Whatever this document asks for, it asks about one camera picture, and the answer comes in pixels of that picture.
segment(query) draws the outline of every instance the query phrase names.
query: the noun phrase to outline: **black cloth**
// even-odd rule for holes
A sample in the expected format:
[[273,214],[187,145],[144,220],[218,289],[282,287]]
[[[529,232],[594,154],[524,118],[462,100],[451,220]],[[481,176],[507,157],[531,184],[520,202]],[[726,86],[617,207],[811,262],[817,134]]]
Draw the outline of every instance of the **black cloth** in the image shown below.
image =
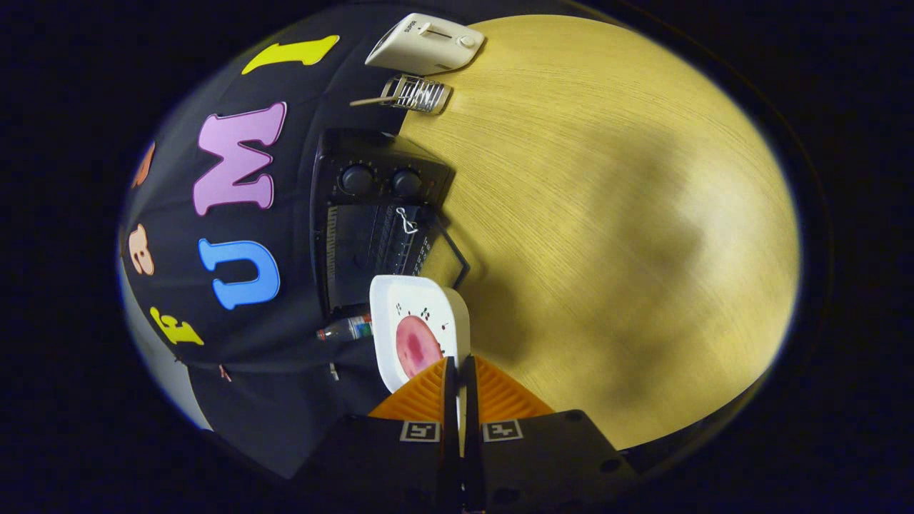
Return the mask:
[[[154,135],[155,150],[147,179],[130,190],[123,221],[122,258],[133,293],[153,327],[150,314],[188,323],[205,344],[163,342],[189,365],[218,365],[287,370],[306,367],[329,356],[306,339],[326,319],[311,265],[309,202],[317,140],[327,127],[351,126],[396,133],[405,113],[380,106],[350,107],[352,100],[380,93],[394,70],[367,67],[365,56],[377,40],[409,10],[391,6],[340,6],[286,28],[217,72],[165,120]],[[264,48],[338,35],[339,41],[316,64],[271,64],[241,75]],[[260,173],[273,181],[268,209],[250,203],[216,205],[200,216],[194,184],[220,162],[198,146],[203,122],[211,114],[228,116],[286,102],[276,143],[245,145],[269,154]],[[142,224],[154,273],[136,273],[126,248],[129,232]],[[247,260],[221,262],[215,272],[201,262],[198,244],[255,241],[268,250],[279,270],[278,293],[269,301],[227,309],[213,290],[213,280],[232,284],[258,277]]]
[[345,359],[291,373],[189,368],[200,409],[213,431],[242,454],[291,478],[343,414],[368,414],[388,395],[371,337],[345,343]]
[[[773,380],[719,438],[614,511],[732,512],[747,498],[766,511],[796,510],[798,500],[905,511],[911,73],[902,54],[911,17],[899,2],[827,11],[804,2],[632,2],[682,31],[678,43],[672,32],[658,42],[680,51],[686,35],[694,38],[792,125],[834,220],[836,280],[834,310],[802,378]],[[455,9],[506,3],[459,0]],[[642,32],[660,31],[618,1],[600,5]],[[119,322],[111,256],[135,166],[128,161],[155,120],[201,72],[315,4],[10,6],[10,219],[22,231],[11,238],[5,456],[16,472],[5,483],[5,511],[334,511],[290,501],[193,433]],[[276,428],[264,425],[269,439]]]

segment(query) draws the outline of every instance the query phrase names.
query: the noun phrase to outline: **pink food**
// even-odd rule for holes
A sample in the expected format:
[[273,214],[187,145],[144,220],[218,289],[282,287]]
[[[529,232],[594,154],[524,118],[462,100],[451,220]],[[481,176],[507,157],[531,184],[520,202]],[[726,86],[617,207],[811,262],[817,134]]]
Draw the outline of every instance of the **pink food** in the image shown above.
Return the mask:
[[397,325],[397,357],[409,378],[444,358],[438,339],[418,316],[406,316]]

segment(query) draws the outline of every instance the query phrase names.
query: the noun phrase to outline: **microwave knob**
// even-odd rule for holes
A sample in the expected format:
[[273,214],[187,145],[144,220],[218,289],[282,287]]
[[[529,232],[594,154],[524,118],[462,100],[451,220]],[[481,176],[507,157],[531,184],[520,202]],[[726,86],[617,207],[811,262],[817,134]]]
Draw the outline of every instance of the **microwave knob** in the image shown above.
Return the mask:
[[365,165],[352,165],[343,172],[343,190],[350,195],[365,195],[371,191],[374,177],[371,168]]
[[415,172],[408,169],[399,170],[393,178],[391,185],[394,194],[398,197],[415,197],[422,191],[422,179]]

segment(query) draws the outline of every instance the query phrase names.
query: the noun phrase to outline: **black microwave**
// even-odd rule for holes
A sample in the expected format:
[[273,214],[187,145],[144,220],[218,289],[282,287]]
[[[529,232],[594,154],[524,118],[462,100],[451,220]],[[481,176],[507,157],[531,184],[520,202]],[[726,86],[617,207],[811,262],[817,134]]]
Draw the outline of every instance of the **black microwave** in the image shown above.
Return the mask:
[[431,247],[446,240],[438,217],[453,170],[407,138],[327,129],[318,142],[311,191],[312,266],[324,317],[364,314],[379,274],[420,275]]

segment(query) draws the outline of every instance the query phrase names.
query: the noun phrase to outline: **black background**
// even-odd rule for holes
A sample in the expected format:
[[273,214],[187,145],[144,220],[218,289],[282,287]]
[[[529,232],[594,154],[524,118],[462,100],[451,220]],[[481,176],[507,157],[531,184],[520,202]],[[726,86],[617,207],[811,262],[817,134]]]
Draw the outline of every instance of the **black background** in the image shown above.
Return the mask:
[[[23,230],[6,343],[12,511],[309,510],[206,442],[155,388],[122,324],[113,238],[165,113],[242,50],[328,4],[4,7],[14,22],[7,79],[18,89],[5,99],[15,165],[5,192]],[[900,293],[910,12],[902,2],[634,4],[732,65],[792,125],[823,182],[835,289],[802,376],[769,387],[713,444],[621,507],[910,506],[911,331]]]

